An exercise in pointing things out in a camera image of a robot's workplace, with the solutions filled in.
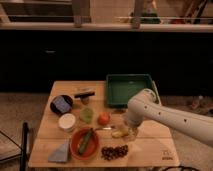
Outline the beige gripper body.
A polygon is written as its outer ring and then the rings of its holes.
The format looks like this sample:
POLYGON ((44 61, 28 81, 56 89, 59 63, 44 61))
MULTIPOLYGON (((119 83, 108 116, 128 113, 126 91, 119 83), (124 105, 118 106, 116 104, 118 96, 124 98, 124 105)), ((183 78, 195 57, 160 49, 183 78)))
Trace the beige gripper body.
POLYGON ((124 127, 128 131, 127 140, 135 140, 138 134, 139 122, 130 114, 122 115, 124 127))

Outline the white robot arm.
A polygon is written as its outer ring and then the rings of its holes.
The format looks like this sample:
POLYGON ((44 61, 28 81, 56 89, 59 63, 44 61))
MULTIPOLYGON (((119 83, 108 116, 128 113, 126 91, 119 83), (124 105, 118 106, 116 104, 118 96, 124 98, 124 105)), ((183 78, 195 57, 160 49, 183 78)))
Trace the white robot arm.
POLYGON ((165 107, 156 100, 155 92, 148 88, 131 97, 123 114, 124 122, 137 128, 146 117, 213 147, 213 118, 165 107))

